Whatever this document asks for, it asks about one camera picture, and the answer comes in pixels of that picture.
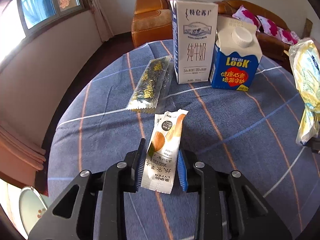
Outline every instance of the dark red floor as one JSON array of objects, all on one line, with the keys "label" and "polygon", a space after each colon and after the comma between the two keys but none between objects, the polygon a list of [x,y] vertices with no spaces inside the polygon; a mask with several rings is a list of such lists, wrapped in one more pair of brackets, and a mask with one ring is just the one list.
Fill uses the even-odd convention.
[{"label": "dark red floor", "polygon": [[42,148],[46,150],[45,157],[47,161],[44,163],[44,169],[36,173],[35,188],[42,194],[47,192],[47,171],[48,160],[50,156],[50,148],[52,139],[58,125],[58,122],[68,106],[78,95],[78,93],[100,73],[105,67],[119,58],[121,55],[134,49],[131,33],[123,33],[114,36],[109,41],[103,43],[100,48],[90,57],[87,63],[80,70],[75,77],[68,90],[64,94],[59,103],[52,120],[49,124],[48,130],[44,136]]}]

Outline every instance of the red heart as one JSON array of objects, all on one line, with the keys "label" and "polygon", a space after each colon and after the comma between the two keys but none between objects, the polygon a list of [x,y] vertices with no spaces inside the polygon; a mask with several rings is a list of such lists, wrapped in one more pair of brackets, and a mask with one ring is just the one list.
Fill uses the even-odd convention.
[{"label": "red heart", "polygon": [[230,87],[240,86],[241,84],[245,83],[249,77],[246,71],[239,70],[237,67],[228,68],[223,76],[225,79],[228,78],[227,82]]}]

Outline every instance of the plaid tablecloth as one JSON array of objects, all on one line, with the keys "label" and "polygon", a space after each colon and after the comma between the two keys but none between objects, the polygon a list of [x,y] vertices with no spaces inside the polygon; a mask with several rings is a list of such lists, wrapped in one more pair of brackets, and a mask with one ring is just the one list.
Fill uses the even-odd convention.
[{"label": "plaid tablecloth", "polygon": [[[149,60],[172,52],[172,40],[145,44],[107,66],[80,92],[53,139],[50,198],[79,171],[106,170],[136,150],[141,137],[149,142],[154,115],[125,108]],[[320,204],[320,156],[295,144],[304,104],[292,75],[263,57],[248,92],[212,89],[209,82],[178,85],[174,78],[166,110],[179,108],[189,111],[181,145],[218,171],[240,170],[296,237]],[[196,194],[181,191],[178,180],[170,195],[144,188],[125,194],[128,239],[193,239],[196,200]]]}]

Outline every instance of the yogurt carton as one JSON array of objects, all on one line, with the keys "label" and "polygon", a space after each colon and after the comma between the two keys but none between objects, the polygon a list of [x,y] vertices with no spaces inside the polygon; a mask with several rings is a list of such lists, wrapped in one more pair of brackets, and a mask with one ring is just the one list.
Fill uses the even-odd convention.
[{"label": "yogurt carton", "polygon": [[262,57],[257,27],[218,16],[210,82],[213,88],[248,91]]},{"label": "yogurt carton", "polygon": [[178,84],[208,81],[215,43],[218,5],[170,0],[174,69]]}]

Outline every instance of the carton spout cap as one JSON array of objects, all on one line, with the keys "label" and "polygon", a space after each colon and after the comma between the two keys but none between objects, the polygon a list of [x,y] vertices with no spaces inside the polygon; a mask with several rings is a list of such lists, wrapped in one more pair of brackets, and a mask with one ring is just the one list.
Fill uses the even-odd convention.
[{"label": "carton spout cap", "polygon": [[247,48],[252,42],[252,34],[243,27],[237,26],[231,33],[233,41],[242,48]]}]

